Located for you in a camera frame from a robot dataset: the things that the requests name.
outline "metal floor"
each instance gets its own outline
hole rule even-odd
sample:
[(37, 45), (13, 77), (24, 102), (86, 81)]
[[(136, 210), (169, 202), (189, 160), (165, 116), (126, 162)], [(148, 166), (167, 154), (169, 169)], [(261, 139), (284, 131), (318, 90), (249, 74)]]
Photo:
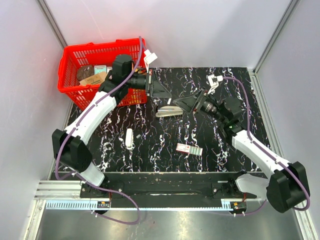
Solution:
[[(250, 202), (248, 212), (259, 207)], [(222, 212), (144, 211), (138, 225), (123, 225), (95, 218), (88, 211), (45, 210), (38, 240), (300, 240), (293, 211), (276, 212), (267, 204), (246, 217), (221, 216)], [(134, 211), (110, 211), (106, 215), (134, 221)]]

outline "cable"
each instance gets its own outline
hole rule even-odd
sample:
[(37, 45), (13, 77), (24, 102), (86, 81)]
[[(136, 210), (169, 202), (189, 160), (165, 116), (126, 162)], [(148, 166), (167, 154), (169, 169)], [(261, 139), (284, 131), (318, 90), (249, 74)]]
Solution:
[[(82, 120), (85, 118), (86, 115), (88, 115), (88, 113), (98, 104), (100, 103), (103, 99), (105, 99), (106, 97), (108, 97), (110, 94), (114, 93), (115, 91), (117, 91), (119, 88), (121, 88), (131, 77), (132, 75), (135, 73), (135, 70), (136, 68), (138, 67), (139, 65), (139, 62), (140, 62), (140, 59), (141, 59), (141, 56), (142, 56), (142, 50), (143, 48), (145, 48), (146, 46), (144, 45), (143, 41), (142, 41), (142, 38), (141, 36), (139, 36), (139, 45), (140, 45), (140, 48), (139, 48), (139, 54), (138, 54), (138, 59), (132, 69), (132, 71), (130, 72), (130, 74), (117, 86), (115, 87), (114, 89), (112, 89), (111, 91), (109, 91), (106, 95), (104, 95), (103, 97), (101, 97), (100, 99), (98, 99), (96, 102), (95, 102), (95, 105), (92, 105), (89, 109), (87, 109), (82, 117), (78, 120), (78, 122), (75, 124), (76, 127), (79, 127), (80, 123), (82, 122)], [(69, 172), (68, 174), (64, 175), (63, 177), (59, 177), (59, 163), (60, 163), (60, 158), (61, 158), (61, 155), (62, 155), (62, 152), (64, 150), (64, 147), (65, 145), (67, 144), (69, 138), (72, 136), (72, 134), (75, 132), (76, 128), (74, 127), (70, 133), (66, 136), (66, 138), (63, 140), (62, 144), (61, 144), (61, 147), (59, 149), (59, 152), (58, 152), (58, 155), (56, 157), (56, 161), (55, 161), (55, 178), (57, 180), (63, 180), (65, 179), (66, 177), (70, 176), (71, 174), (74, 174), (75, 171), (72, 171), (72, 172)], [(81, 180), (85, 181), (88, 185), (90, 185), (91, 187), (95, 188), (95, 189), (98, 189), (98, 190), (101, 190), (101, 191), (105, 191), (105, 192), (109, 192), (109, 193), (115, 193), (115, 194), (120, 194), (124, 197), (126, 197), (127, 199), (129, 199), (133, 205), (136, 207), (137, 209), (137, 214), (138, 214), (138, 217), (137, 217), (137, 220), (135, 221), (132, 221), (132, 222), (126, 222), (126, 221), (121, 221), (121, 220), (118, 220), (118, 219), (114, 219), (114, 218), (111, 218), (111, 217), (108, 217), (108, 216), (104, 216), (104, 215), (101, 215), (99, 213), (95, 213), (96, 216), (100, 216), (102, 218), (105, 218), (105, 219), (108, 219), (108, 220), (112, 220), (112, 221), (115, 221), (117, 223), (120, 223), (120, 224), (127, 224), (127, 225), (134, 225), (134, 224), (137, 224), (139, 223), (140, 219), (141, 219), (141, 213), (140, 213), (140, 209), (137, 205), (137, 203), (131, 199), (131, 197), (129, 197), (128, 195), (126, 195), (125, 193), (123, 192), (120, 192), (120, 191), (116, 191), (116, 190), (111, 190), (111, 189), (106, 189), (106, 188), (102, 188), (102, 187), (99, 187), (99, 186), (95, 186), (93, 185), (91, 182), (88, 182), (87, 180), (85, 180), (80, 174), (76, 173), (76, 175), (78, 176), (78, 178), (80, 178)]]
[(249, 100), (248, 100), (247, 92), (246, 92), (246, 89), (245, 89), (244, 85), (242, 84), (242, 82), (240, 80), (236, 79), (235, 77), (224, 76), (223, 79), (225, 79), (225, 80), (233, 80), (233, 81), (237, 82), (241, 86), (242, 91), (244, 93), (245, 104), (246, 104), (246, 118), (247, 118), (247, 130), (246, 130), (247, 132), (246, 133), (248, 135), (248, 138), (251, 140), (251, 142), (254, 145), (256, 145), (269, 158), (271, 158), (273, 161), (275, 161), (277, 164), (279, 164), (284, 170), (286, 170), (290, 174), (290, 176), (296, 181), (296, 183), (299, 185), (301, 190), (303, 191), (303, 193), (305, 195), (305, 198), (306, 198), (305, 207), (304, 208), (293, 207), (293, 209), (297, 210), (297, 211), (305, 211), (305, 210), (307, 210), (310, 207), (310, 197), (309, 197), (309, 194), (308, 194), (305, 186), (301, 183), (301, 181), (296, 177), (296, 175), (294, 175), (294, 173), (288, 167), (286, 167), (282, 162), (277, 162), (277, 159), (274, 156), (272, 156), (268, 151), (266, 151), (262, 146), (260, 146), (259, 143), (257, 143), (256, 141), (253, 140), (253, 138), (251, 136), (251, 133), (250, 133), (250, 106), (249, 106)]

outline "red plastic basket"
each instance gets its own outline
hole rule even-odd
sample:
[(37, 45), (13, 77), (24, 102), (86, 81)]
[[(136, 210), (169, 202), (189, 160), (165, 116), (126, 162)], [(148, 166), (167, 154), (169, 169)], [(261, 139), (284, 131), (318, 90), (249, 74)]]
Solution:
[[(81, 66), (89, 64), (111, 67), (119, 54), (129, 54), (134, 61), (137, 61), (139, 48), (139, 38), (116, 40), (110, 43), (94, 44), (91, 42), (67, 46), (64, 48), (59, 65), (58, 90), (67, 94), (81, 110), (84, 110), (94, 98), (100, 85), (81, 86), (77, 80), (77, 70)], [(145, 67), (144, 53), (142, 53), (139, 65)], [(145, 90), (129, 88), (128, 94), (118, 106), (145, 104), (146, 102), (147, 95)]]

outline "black marble table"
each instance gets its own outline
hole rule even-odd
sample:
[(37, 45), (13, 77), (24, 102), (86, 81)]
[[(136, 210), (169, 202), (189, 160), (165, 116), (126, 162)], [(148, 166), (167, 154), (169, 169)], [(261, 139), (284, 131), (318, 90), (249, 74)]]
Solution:
[[(223, 75), (241, 80), (251, 107), (250, 130), (269, 147), (249, 73), (243, 67), (157, 68), (159, 80), (171, 91), (172, 100), (190, 95), (201, 87), (210, 88), (208, 75)], [(244, 101), (244, 94), (233, 81), (223, 81), (215, 98), (228, 96)], [(88, 148), (102, 172), (238, 172), (259, 171), (244, 154), (221, 140), (215, 119), (202, 113), (155, 117), (157, 106), (167, 106), (168, 99), (149, 98), (146, 104), (117, 107), (93, 133)], [(73, 106), (68, 124), (81, 111)], [(125, 147), (126, 130), (133, 129), (134, 149)], [(203, 148), (201, 156), (176, 151), (178, 143)], [(59, 171), (69, 172), (60, 166)]]

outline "white wall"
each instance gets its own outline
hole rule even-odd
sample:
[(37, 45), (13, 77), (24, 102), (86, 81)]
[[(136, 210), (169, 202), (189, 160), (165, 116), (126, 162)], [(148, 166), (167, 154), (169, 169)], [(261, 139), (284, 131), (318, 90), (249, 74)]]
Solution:
[(0, 239), (17, 240), (69, 100), (56, 87), (62, 48), (35, 0), (0, 1), (0, 32)]
[(145, 38), (154, 67), (249, 67), (290, 0), (46, 0), (68, 45)]
[(303, 0), (258, 72), (284, 156), (307, 172), (320, 233), (320, 1)]

